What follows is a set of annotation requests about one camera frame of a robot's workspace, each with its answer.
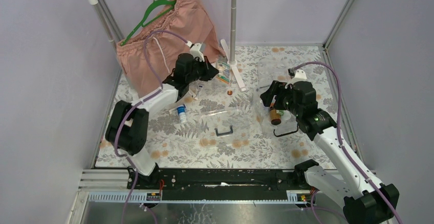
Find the clear zip bag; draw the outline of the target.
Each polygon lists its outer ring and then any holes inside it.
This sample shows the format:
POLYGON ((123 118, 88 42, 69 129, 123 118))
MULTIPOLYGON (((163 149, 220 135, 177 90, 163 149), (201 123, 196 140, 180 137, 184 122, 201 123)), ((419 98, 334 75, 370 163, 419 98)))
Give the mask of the clear zip bag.
POLYGON ((257 64, 257 88, 266 89, 273 81, 288 82, 290 67, 277 60, 261 60, 257 64))

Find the clear box lid black handle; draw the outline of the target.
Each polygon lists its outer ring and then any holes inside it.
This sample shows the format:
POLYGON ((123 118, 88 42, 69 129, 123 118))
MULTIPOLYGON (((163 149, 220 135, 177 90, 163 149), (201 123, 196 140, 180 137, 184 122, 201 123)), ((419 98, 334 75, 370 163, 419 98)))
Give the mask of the clear box lid black handle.
POLYGON ((197 122, 197 129, 203 146, 242 146, 250 137, 250 120, 243 110, 230 107, 203 113, 197 122))

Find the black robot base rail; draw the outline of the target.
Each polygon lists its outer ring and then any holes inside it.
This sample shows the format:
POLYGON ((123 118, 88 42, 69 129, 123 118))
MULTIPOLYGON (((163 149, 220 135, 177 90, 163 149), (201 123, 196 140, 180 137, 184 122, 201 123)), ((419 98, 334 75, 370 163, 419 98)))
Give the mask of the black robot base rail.
POLYGON ((127 170, 128 189, 156 190, 163 200, 286 200, 287 191, 313 191, 296 170, 158 168, 150 176, 127 170))

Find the clear plastic kit box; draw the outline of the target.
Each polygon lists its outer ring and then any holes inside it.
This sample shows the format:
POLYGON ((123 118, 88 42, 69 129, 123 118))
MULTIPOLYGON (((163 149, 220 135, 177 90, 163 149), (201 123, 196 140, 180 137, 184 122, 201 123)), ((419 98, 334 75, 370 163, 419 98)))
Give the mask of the clear plastic kit box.
POLYGON ((253 93, 253 108, 263 134, 268 138, 280 138, 298 132, 295 117, 289 111, 276 110, 274 101, 270 106, 264 105, 260 94, 266 89, 266 86, 257 87, 253 93))

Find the brown medicine bottle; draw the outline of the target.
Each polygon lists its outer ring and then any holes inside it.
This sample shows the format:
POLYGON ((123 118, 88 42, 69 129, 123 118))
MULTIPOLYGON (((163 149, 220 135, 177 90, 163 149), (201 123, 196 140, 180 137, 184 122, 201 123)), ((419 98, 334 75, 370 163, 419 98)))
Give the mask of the brown medicine bottle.
POLYGON ((281 114, 280 111, 277 110, 275 107, 271 106, 269 108, 269 116, 270 116, 270 123, 272 125, 279 125, 281 124, 281 114))

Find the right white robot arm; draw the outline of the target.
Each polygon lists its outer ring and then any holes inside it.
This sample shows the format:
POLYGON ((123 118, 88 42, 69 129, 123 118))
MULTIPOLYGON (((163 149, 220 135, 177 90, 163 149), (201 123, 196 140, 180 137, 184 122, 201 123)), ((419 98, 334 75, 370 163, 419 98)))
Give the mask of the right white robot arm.
POLYGON ((287 110, 298 128, 313 141, 339 171, 341 181, 328 176, 314 161, 296 166, 294 184, 300 189, 312 186, 338 204, 348 223, 383 223, 400 221, 396 207, 399 191, 385 185, 343 140, 339 124, 318 107, 316 90, 307 81, 293 84, 274 80, 260 95, 265 107, 287 110))

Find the blue white medicine bottle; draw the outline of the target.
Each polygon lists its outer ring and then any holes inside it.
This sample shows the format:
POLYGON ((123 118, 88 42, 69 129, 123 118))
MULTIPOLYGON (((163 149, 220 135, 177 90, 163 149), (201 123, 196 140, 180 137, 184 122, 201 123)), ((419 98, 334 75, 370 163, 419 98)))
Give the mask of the blue white medicine bottle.
POLYGON ((176 108, 181 123, 187 122, 186 106, 182 104, 176 108))

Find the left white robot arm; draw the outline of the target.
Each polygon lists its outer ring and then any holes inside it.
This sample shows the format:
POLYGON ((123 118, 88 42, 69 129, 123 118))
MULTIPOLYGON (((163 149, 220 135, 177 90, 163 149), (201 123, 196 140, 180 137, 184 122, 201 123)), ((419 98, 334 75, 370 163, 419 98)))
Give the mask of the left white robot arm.
POLYGON ((140 174, 139 182, 147 189, 159 181, 157 163, 145 148, 151 116, 181 100, 195 81, 210 81, 219 70, 207 58, 200 61, 190 53, 178 56, 172 72, 157 89, 135 102, 119 101, 108 123, 105 139, 112 144, 116 156, 125 157, 140 174))

